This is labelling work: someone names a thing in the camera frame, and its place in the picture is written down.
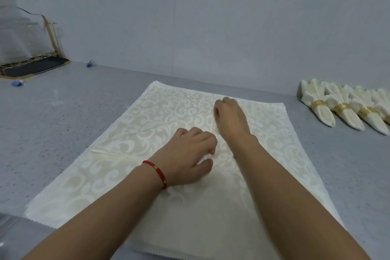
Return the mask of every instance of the person's right hand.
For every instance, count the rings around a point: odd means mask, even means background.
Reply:
[[[217,100],[214,105],[214,117],[218,130],[226,142],[250,135],[245,114],[236,100],[228,97]]]

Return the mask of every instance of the gray speckled countertop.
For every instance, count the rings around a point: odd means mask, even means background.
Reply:
[[[79,63],[28,79],[19,88],[0,79],[0,212],[22,216],[26,204],[154,80],[260,102],[283,102],[348,231],[372,259],[388,258],[390,137],[367,124],[365,131],[355,131],[340,119],[328,128],[294,96]],[[17,241],[13,235],[13,244]]]

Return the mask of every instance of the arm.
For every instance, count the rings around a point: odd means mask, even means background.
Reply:
[[[149,161],[168,185],[192,183],[211,171],[216,137],[198,128],[178,129]],[[163,182],[153,167],[142,164],[109,192],[57,229],[23,260],[110,259],[160,193]]]
[[[237,159],[266,229],[286,259],[369,260],[333,216],[251,135],[235,100],[218,100],[214,116]]]

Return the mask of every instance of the small blue object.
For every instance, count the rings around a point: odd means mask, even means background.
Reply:
[[[24,82],[23,82],[23,80],[21,80],[21,79],[19,79],[19,80],[13,80],[12,83],[11,83],[11,85],[12,85],[12,86],[18,87],[18,86],[24,85]]]
[[[93,60],[90,60],[88,63],[87,63],[87,67],[94,67],[96,66],[96,64],[94,63]]]

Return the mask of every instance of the hand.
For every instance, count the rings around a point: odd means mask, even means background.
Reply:
[[[242,135],[250,135],[245,114],[237,101],[228,97],[217,100],[214,105],[214,117],[221,136],[227,143]]]
[[[212,159],[197,163],[205,154],[214,154],[216,146],[217,138],[210,132],[178,129],[149,161],[161,169],[168,186],[193,183],[211,171]]]

